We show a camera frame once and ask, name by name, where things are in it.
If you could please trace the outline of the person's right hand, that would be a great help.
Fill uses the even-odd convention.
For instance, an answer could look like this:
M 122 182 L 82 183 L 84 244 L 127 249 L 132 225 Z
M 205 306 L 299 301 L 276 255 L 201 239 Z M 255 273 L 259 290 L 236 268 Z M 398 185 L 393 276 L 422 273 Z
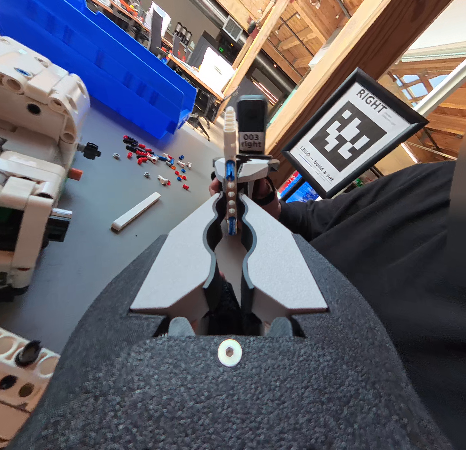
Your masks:
M 281 213 L 281 203 L 277 196 L 277 190 L 271 182 L 271 179 L 263 178 L 254 182 L 252 200 L 273 218 L 279 218 Z

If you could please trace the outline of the person's right forearm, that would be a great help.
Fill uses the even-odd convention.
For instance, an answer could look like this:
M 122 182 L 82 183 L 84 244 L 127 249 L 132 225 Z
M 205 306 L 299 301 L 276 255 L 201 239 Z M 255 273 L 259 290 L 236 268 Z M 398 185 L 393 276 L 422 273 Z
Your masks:
M 307 241 L 346 226 L 352 233 L 423 230 L 445 218 L 456 162 L 416 164 L 335 198 L 282 203 L 277 220 Z

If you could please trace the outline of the background workbench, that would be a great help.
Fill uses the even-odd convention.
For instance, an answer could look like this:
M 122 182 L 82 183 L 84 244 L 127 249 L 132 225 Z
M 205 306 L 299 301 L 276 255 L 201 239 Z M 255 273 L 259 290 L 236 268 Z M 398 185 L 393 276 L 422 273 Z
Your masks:
M 137 16 L 136 10 L 132 5 L 128 5 L 124 0 L 85 0 L 90 5 L 93 12 L 102 12 L 108 19 L 117 25 L 126 24 L 128 30 L 133 32 L 136 40 L 142 39 L 148 41 L 147 49 L 150 49 L 152 29 L 151 25 L 146 26 L 143 18 Z M 188 122 L 193 128 L 200 128 L 208 136 L 200 118 L 203 118 L 210 128 L 214 124 L 213 118 L 209 117 L 209 112 L 218 106 L 223 100 L 223 94 L 215 91 L 211 86 L 201 79 L 197 68 L 190 66 L 184 60 L 188 54 L 188 49 L 182 44 L 182 40 L 177 36 L 172 36 L 172 42 L 167 40 L 163 35 L 159 37 L 160 43 L 156 46 L 156 56 L 167 65 L 178 72 L 184 79 L 192 84 L 196 90 L 196 100 L 194 103 L 194 113 L 190 115 Z

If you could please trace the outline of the flat white lego beam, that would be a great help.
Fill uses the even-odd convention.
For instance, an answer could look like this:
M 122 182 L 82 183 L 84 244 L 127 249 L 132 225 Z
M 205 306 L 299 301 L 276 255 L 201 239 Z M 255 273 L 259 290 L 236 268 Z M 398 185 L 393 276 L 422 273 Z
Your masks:
M 125 212 L 125 214 L 114 220 L 110 226 L 110 229 L 115 232 L 121 231 L 128 224 L 134 221 L 146 210 L 148 210 L 152 205 L 154 205 L 160 199 L 160 197 L 161 195 L 158 192 L 151 194 L 143 201 L 141 201 L 140 203 L 132 207 L 130 210 Z

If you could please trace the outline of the white lego recycling container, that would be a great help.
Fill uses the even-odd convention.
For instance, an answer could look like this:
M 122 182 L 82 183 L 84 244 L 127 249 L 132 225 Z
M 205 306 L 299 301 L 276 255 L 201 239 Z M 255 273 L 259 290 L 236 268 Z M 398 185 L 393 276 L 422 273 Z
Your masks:
M 24 426 L 45 393 L 60 355 L 0 329 L 0 448 Z

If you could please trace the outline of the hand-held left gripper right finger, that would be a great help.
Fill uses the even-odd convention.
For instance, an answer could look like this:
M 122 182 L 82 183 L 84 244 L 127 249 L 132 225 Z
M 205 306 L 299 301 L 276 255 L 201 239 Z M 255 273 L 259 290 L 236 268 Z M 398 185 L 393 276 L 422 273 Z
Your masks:
M 325 313 L 328 305 L 291 231 L 240 195 L 241 313 L 247 336 L 305 336 L 295 315 Z

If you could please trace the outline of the blue plastic bin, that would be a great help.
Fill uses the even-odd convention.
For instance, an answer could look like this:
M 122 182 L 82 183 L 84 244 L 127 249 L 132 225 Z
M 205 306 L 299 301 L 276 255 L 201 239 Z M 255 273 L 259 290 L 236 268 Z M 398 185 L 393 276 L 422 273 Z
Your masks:
M 1 34 L 77 74 L 91 97 L 161 139 L 188 120 L 196 89 L 85 0 L 1 0 Z

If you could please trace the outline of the white green lego truck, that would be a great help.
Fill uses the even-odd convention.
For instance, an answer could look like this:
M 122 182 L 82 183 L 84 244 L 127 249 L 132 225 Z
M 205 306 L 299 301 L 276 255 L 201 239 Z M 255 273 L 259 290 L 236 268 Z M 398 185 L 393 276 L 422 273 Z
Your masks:
M 79 180 L 90 96 L 82 79 L 1 36 L 0 44 L 0 299 L 13 301 L 30 285 L 40 252 L 63 242 L 72 212 L 57 208 L 66 179 Z

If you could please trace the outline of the black framed marker sign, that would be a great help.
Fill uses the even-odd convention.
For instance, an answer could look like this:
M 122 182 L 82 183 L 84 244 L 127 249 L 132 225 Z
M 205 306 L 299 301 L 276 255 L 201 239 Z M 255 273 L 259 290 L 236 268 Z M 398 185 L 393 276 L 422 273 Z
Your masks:
M 356 68 L 281 153 L 321 198 L 332 198 L 427 124 Z

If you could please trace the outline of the scattered small lego pins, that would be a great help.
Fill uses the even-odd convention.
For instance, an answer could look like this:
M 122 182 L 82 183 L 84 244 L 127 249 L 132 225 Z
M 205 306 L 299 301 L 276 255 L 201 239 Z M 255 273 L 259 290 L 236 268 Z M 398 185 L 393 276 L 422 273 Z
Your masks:
M 122 142 L 125 145 L 125 157 L 128 161 L 137 164 L 138 167 L 146 167 L 149 164 L 159 166 L 164 164 L 167 169 L 170 170 L 168 177 L 164 177 L 161 174 L 156 176 L 160 185 L 163 187 L 169 187 L 173 183 L 180 183 L 182 189 L 189 191 L 190 186 L 187 184 L 187 170 L 192 167 L 191 162 L 184 162 L 184 155 L 176 158 L 167 154 L 158 154 L 151 147 L 139 142 L 136 138 L 129 135 L 123 135 Z

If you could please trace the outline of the long white lego beam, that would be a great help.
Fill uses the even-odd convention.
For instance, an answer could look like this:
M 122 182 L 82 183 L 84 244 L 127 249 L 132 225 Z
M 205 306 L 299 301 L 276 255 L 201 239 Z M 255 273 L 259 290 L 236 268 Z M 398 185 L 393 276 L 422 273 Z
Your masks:
M 226 196 L 225 218 L 228 224 L 228 217 L 237 215 L 237 124 L 235 109 L 231 106 L 225 109 L 224 128 L 224 158 L 225 161 L 236 161 L 236 180 L 229 182 L 225 179 L 224 192 Z

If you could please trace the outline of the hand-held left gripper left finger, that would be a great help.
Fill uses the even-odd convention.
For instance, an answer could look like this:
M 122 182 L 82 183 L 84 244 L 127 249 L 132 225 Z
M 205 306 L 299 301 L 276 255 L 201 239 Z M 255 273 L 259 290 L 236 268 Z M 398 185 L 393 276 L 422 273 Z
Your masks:
M 223 237 L 218 214 L 223 194 L 210 197 L 172 229 L 132 304 L 134 313 L 184 317 L 197 335 L 208 333 L 208 313 L 218 306 L 222 282 L 215 248 Z

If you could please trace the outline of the white wall vent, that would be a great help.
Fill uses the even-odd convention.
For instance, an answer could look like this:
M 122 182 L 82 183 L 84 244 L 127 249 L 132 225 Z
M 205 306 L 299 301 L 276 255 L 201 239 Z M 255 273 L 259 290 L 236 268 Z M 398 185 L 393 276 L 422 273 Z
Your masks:
M 223 24 L 222 30 L 230 39 L 232 39 L 236 43 L 243 34 L 243 28 L 230 15 L 227 16 Z

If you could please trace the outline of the wooden post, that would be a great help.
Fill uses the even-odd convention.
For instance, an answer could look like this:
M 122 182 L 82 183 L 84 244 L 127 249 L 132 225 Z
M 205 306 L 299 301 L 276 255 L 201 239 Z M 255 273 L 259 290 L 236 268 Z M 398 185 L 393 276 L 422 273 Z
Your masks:
M 453 0 L 364 0 L 266 134 L 276 158 L 343 81 L 360 68 L 375 80 Z

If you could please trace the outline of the blue red storage box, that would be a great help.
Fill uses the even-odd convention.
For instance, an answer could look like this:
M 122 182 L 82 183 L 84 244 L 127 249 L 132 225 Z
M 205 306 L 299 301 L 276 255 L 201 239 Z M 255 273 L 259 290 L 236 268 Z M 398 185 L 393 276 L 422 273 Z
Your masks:
M 284 194 L 287 194 L 288 191 L 293 188 L 300 179 L 301 175 L 298 173 L 298 171 L 294 171 L 294 173 L 290 175 L 289 178 L 278 189 L 278 198 L 281 199 Z M 288 196 L 286 202 L 307 202 L 309 200 L 315 201 L 319 199 L 320 197 L 318 193 L 307 182 L 303 182 L 292 195 Z

